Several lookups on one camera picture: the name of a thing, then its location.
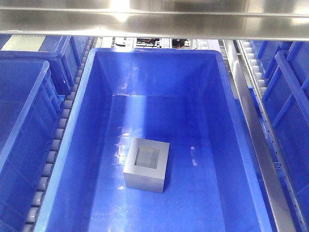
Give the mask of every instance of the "gray roller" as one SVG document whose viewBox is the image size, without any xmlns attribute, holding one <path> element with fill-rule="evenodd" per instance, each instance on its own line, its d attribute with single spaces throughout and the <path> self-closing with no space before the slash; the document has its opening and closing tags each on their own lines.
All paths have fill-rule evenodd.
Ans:
<svg viewBox="0 0 309 232">
<path fill-rule="evenodd" d="M 77 92 L 77 89 L 78 89 L 78 85 L 77 84 L 75 84 L 74 86 L 73 86 L 73 90 L 72 90 L 72 92 Z"/>
<path fill-rule="evenodd" d="M 33 200 L 32 200 L 32 205 L 33 206 L 40 206 L 43 202 L 43 199 L 44 199 L 44 192 L 37 191 L 34 195 Z"/>
<path fill-rule="evenodd" d="M 55 133 L 55 139 L 62 139 L 64 135 L 64 129 L 58 128 Z"/>
<path fill-rule="evenodd" d="M 39 191 L 45 191 L 48 186 L 48 182 L 49 182 L 48 177 L 45 177 L 45 176 L 41 177 L 37 189 Z"/>
<path fill-rule="evenodd" d="M 256 80 L 264 80 L 262 73 L 256 72 L 254 74 Z"/>
<path fill-rule="evenodd" d="M 260 92 L 261 92 L 261 95 L 262 95 L 262 96 L 265 94 L 266 89 L 267 89 L 266 87 L 261 87 L 261 88 L 260 88 Z"/>
<path fill-rule="evenodd" d="M 65 100 L 65 101 L 64 101 L 64 108 L 65 108 L 65 109 L 71 110 L 72 107 L 73 107 L 73 101 L 70 101 L 70 100 Z"/>
<path fill-rule="evenodd" d="M 75 83 L 79 85 L 80 82 L 81 82 L 81 77 L 78 76 L 75 80 Z"/>
<path fill-rule="evenodd" d="M 26 224 L 24 226 L 23 232 L 32 232 L 33 231 L 33 225 L 31 224 Z"/>
<path fill-rule="evenodd" d="M 78 70 L 78 72 L 77 72 L 77 78 L 78 77 L 82 77 L 82 75 L 83 75 L 83 70 Z"/>
<path fill-rule="evenodd" d="M 72 92 L 70 95 L 67 96 L 67 100 L 73 101 L 75 99 L 75 92 Z"/>
<path fill-rule="evenodd" d="M 69 110 L 69 109 L 64 109 L 63 110 L 63 112 L 62 112 L 62 118 L 65 118 L 65 119 L 68 119 L 69 118 L 69 116 L 70 116 L 70 112 L 71 112 L 71 110 Z"/>
<path fill-rule="evenodd" d="M 31 209 L 29 210 L 28 216 L 27 216 L 27 222 L 34 223 L 37 219 L 38 212 L 39 212 L 39 208 L 31 207 Z"/>
<path fill-rule="evenodd" d="M 267 87 L 265 80 L 257 80 L 257 84 L 259 87 Z"/>
<path fill-rule="evenodd" d="M 68 120 L 66 118 L 61 118 L 59 121 L 58 128 L 65 129 L 67 126 Z"/>
<path fill-rule="evenodd" d="M 52 147 L 50 148 L 52 151 L 58 151 L 60 149 L 61 140 L 60 139 L 54 139 L 52 143 Z"/>
<path fill-rule="evenodd" d="M 48 153 L 48 156 L 47 156 L 47 163 L 54 163 L 56 161 L 56 158 L 57 158 L 57 152 L 56 151 L 50 151 Z"/>
<path fill-rule="evenodd" d="M 52 174 L 54 165 L 52 163 L 46 163 L 43 169 L 42 176 L 50 176 Z"/>
</svg>

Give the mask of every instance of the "crate handle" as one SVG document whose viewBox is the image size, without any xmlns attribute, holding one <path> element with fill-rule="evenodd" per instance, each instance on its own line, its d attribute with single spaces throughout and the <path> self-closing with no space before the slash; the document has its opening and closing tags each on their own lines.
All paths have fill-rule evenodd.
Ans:
<svg viewBox="0 0 309 232">
<path fill-rule="evenodd" d="M 286 60 L 285 55 L 287 54 L 287 51 L 279 51 L 275 55 L 275 59 L 282 71 L 282 74 L 288 83 L 292 94 L 294 95 L 297 104 L 300 107 L 300 110 L 302 111 L 306 122 L 309 124 L 309 101 L 305 95 L 305 92 L 301 88 L 301 85 L 291 68 L 289 62 Z"/>
</svg>

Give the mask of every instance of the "overhead metal bar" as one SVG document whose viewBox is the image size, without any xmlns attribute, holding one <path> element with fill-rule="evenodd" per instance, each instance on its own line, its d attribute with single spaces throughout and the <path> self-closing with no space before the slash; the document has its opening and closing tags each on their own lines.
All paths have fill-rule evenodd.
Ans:
<svg viewBox="0 0 309 232">
<path fill-rule="evenodd" d="M 306 0 L 0 0 L 0 33 L 309 41 Z"/>
</svg>

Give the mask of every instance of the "white label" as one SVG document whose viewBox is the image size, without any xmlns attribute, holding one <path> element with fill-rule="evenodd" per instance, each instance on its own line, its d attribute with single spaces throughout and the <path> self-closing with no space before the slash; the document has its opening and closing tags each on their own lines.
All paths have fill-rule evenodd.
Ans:
<svg viewBox="0 0 309 232">
<path fill-rule="evenodd" d="M 45 35 L 12 35 L 1 50 L 37 52 L 45 37 Z"/>
</svg>

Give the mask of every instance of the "roller conveyor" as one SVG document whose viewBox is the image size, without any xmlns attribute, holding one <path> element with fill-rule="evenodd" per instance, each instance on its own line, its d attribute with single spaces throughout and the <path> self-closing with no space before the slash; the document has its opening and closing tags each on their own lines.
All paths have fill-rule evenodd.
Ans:
<svg viewBox="0 0 309 232">
<path fill-rule="evenodd" d="M 93 43 L 94 43 L 94 39 L 92 37 L 89 38 L 87 42 L 87 46 L 85 47 L 85 50 L 84 50 L 84 56 L 82 58 L 82 62 L 85 63 L 86 58 L 88 56 L 88 52 L 93 47 Z M 57 153 L 58 153 L 58 150 L 60 149 L 62 137 L 64 135 L 67 121 L 70 116 L 70 111 L 74 103 L 75 94 L 78 90 L 78 86 L 79 86 L 79 83 L 80 83 L 80 80 L 83 74 L 84 63 L 82 63 L 79 71 L 77 72 L 76 81 L 75 81 L 75 85 L 73 87 L 72 93 L 70 95 L 67 95 L 64 99 L 65 109 L 63 110 L 58 129 L 56 130 L 55 138 L 51 145 L 51 151 L 49 152 L 47 156 L 46 164 L 42 172 L 42 177 L 40 178 L 40 181 L 37 187 L 37 192 L 35 193 L 33 197 L 32 207 L 29 210 L 27 221 L 24 226 L 23 232 L 33 231 L 35 222 L 40 213 L 40 206 L 44 200 L 44 193 L 48 187 L 49 178 L 52 175 L 54 163 L 57 159 Z"/>
</svg>

